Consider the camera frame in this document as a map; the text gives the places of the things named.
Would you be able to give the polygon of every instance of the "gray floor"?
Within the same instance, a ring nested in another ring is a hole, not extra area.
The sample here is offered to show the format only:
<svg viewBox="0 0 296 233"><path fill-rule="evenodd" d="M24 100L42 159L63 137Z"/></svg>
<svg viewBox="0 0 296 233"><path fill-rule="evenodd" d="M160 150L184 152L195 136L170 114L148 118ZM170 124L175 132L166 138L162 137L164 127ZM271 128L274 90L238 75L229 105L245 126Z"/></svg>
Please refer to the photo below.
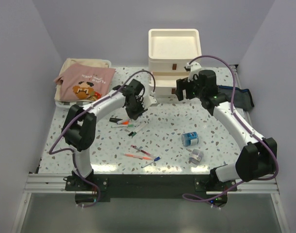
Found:
<svg viewBox="0 0 296 233"><path fill-rule="evenodd" d="M221 211L179 200L112 199L75 206L73 194L32 196L23 233L279 233L270 195L229 195Z"/></svg>

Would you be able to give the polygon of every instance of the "blue can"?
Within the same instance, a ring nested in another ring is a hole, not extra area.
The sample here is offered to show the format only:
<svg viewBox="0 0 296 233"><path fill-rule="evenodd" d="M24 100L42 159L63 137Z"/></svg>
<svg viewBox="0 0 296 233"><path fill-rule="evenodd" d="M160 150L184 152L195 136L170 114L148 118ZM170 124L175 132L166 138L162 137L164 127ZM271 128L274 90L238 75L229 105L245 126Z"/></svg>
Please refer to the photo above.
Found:
<svg viewBox="0 0 296 233"><path fill-rule="evenodd" d="M193 146L193 145L198 144L198 135L197 135L197 132L183 133L181 135L181 141L182 141L182 144L185 147Z"/></svg>

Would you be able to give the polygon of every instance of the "orange marker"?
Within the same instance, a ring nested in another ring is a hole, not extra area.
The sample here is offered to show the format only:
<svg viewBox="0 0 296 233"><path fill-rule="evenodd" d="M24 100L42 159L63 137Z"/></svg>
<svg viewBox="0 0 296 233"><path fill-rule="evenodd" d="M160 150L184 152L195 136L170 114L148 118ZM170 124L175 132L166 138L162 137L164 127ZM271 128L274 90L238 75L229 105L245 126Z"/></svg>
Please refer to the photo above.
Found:
<svg viewBox="0 0 296 233"><path fill-rule="evenodd" d="M149 157L143 157L143 156L138 156L138 155L134 155L134 154L124 154L124 155L127 157L136 158L136 159L153 160L152 158L149 158Z"/></svg>

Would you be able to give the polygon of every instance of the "table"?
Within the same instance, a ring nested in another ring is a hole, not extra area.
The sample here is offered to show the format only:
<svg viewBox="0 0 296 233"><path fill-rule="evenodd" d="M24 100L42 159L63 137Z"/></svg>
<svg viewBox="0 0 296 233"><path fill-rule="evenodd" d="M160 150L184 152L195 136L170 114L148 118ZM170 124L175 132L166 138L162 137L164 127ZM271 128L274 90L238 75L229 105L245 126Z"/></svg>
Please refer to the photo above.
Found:
<svg viewBox="0 0 296 233"><path fill-rule="evenodd" d="M147 67L116 67L111 88L122 84L134 72ZM227 68L209 68L215 71L218 85L232 86L231 73ZM146 73L135 77L145 86L150 77ZM213 167L234 163L240 150L226 128L207 110L203 109L198 99L179 102L176 96L158 98L160 103L150 107L137 121L148 121L149 124L134 138L129 137L129 129L112 129L110 117L126 118L125 109L121 108L99 121L96 128L96 139L90 148L91 165L98 174L209 174ZM39 166L38 173L69 174L73 168L71 154L61 152L49 155L48 151L61 133L68 110L56 107L49 135ZM199 144L184 147L181 134L196 131ZM146 168L141 165L146 161L126 157L124 153L137 153L131 145L160 156L161 160ZM62 139L56 148L68 145ZM199 149L204 157L199 166L188 162L193 149Z"/></svg>

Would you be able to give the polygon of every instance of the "gray wall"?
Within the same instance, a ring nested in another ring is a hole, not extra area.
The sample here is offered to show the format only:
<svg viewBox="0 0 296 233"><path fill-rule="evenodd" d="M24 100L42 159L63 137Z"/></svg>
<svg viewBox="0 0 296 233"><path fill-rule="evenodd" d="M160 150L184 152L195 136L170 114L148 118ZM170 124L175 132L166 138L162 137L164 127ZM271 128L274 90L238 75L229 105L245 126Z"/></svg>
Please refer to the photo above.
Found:
<svg viewBox="0 0 296 233"><path fill-rule="evenodd" d="M33 1L62 59L96 57L111 60L116 65L148 64L151 28L196 28L200 32L203 54L238 64L274 2Z"/></svg>
<svg viewBox="0 0 296 233"><path fill-rule="evenodd" d="M282 203L296 233L296 0L276 0L239 64L253 125L278 142Z"/></svg>
<svg viewBox="0 0 296 233"><path fill-rule="evenodd" d="M35 172L62 65L31 0L0 0L0 233L10 232Z"/></svg>

